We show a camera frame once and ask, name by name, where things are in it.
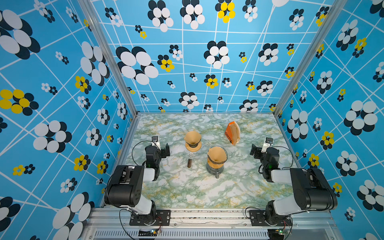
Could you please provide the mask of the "glass server with wooden handle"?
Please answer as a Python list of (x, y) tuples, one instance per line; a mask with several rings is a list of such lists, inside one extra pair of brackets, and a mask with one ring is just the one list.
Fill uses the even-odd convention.
[(192, 167), (193, 156), (194, 156), (194, 154), (192, 152), (190, 152), (189, 156), (188, 156), (188, 164), (187, 164), (188, 168)]

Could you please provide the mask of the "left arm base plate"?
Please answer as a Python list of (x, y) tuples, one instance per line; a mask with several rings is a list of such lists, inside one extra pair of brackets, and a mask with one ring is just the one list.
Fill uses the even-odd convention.
[(130, 226), (169, 226), (171, 220), (171, 210), (156, 210), (148, 215), (138, 215), (132, 213)]

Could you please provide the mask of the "green glass dripper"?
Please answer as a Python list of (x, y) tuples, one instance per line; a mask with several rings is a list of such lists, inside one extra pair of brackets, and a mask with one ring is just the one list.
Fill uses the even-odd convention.
[(199, 142), (199, 143), (196, 143), (196, 144), (186, 143), (186, 145), (187, 145), (189, 148), (197, 148), (197, 147), (200, 145), (200, 142)]

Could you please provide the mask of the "wooden ring dripper holder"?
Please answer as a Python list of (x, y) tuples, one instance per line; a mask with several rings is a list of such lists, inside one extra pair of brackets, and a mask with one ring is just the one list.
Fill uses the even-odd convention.
[(185, 147), (190, 152), (197, 152), (201, 149), (202, 143), (200, 142), (198, 144), (192, 144), (192, 145), (185, 143)]

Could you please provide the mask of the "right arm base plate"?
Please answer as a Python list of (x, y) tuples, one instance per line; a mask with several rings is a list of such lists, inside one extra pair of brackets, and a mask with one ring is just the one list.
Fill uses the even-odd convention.
[(291, 227), (293, 222), (289, 216), (280, 216), (262, 210), (249, 210), (249, 218), (253, 227)]

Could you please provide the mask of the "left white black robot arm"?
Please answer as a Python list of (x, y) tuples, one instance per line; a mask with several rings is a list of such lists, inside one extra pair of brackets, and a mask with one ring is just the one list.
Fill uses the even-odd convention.
[(131, 212), (130, 226), (169, 226), (171, 211), (158, 210), (153, 200), (142, 194), (144, 182), (154, 182), (160, 175), (161, 160), (170, 156), (170, 147), (164, 149), (152, 143), (145, 147), (144, 165), (119, 165), (108, 181), (105, 204)]

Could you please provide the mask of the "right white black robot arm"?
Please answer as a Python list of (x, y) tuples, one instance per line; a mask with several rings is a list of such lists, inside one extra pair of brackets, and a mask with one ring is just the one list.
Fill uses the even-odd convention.
[(268, 143), (262, 147), (252, 145), (250, 155), (260, 160), (259, 173), (267, 182), (290, 185), (293, 190), (292, 195), (267, 203), (264, 210), (267, 224), (275, 226), (294, 214), (337, 208), (337, 196), (321, 170), (279, 168), (280, 151)]

